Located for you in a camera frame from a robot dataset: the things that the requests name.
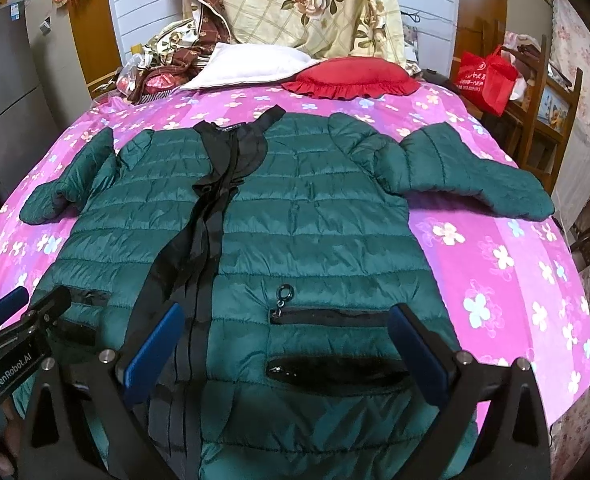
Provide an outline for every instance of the beige floral blanket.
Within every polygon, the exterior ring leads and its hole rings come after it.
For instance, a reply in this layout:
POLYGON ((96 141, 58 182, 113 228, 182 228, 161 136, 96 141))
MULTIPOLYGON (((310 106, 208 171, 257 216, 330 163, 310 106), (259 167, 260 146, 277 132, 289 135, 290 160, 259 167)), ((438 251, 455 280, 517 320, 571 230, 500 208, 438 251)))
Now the beige floral blanket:
POLYGON ((234 38, 315 58, 377 56, 405 66, 397 0, 222 0, 234 38))

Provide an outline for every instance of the black zipper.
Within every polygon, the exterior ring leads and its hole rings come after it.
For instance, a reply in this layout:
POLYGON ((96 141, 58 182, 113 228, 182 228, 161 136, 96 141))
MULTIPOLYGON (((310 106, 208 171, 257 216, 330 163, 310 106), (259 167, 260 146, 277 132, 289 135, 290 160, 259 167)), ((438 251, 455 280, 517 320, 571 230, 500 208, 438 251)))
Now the black zipper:
POLYGON ((270 311, 270 323, 274 325, 308 324, 340 327, 386 326, 388 311, 282 306, 270 311))

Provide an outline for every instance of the lace curtain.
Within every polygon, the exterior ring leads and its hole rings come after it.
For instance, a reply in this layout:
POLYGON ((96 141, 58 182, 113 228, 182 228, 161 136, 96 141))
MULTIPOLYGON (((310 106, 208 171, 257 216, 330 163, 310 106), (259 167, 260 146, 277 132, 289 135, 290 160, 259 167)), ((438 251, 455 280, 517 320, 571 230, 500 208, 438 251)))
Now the lace curtain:
POLYGON ((568 0, 553 0, 551 61, 571 81, 584 71, 582 94, 564 162, 553 192, 568 231, 590 198, 590 32, 568 0))

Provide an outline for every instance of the refrigerator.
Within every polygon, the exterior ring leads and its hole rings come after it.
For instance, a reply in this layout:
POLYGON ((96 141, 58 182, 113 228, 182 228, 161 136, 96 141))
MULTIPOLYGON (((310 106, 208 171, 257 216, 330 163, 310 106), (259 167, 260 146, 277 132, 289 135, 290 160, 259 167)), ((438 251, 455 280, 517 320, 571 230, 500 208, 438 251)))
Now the refrigerator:
POLYGON ((0 203, 59 136, 32 60, 24 3, 15 5, 0 8, 0 203))

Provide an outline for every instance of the bed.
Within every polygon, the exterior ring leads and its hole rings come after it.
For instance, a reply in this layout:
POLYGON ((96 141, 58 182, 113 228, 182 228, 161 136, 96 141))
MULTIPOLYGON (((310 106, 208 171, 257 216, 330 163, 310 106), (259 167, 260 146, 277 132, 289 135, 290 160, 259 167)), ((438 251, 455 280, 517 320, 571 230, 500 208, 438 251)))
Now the bed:
MULTIPOLYGON (((324 116, 343 112, 396 140, 425 124, 446 121, 479 157, 514 164, 456 95, 426 83, 407 97, 352 101, 314 100, 270 85, 182 90, 137 106, 112 97, 67 129, 2 207, 0 298, 19 285, 32 293, 76 219, 64 214, 59 222, 29 226, 18 218, 22 205, 102 128, 113 128, 119 149, 144 128, 168 130, 201 120, 230 125, 253 120, 275 104, 324 116)), ((552 424, 590 385, 590 311, 556 225, 552 220, 493 218, 476 201, 445 193, 415 194, 409 203, 411 229, 462 347, 492 364, 508 365, 518 356, 530 359, 552 424)), ((479 422, 484 413, 482 407, 479 422)))

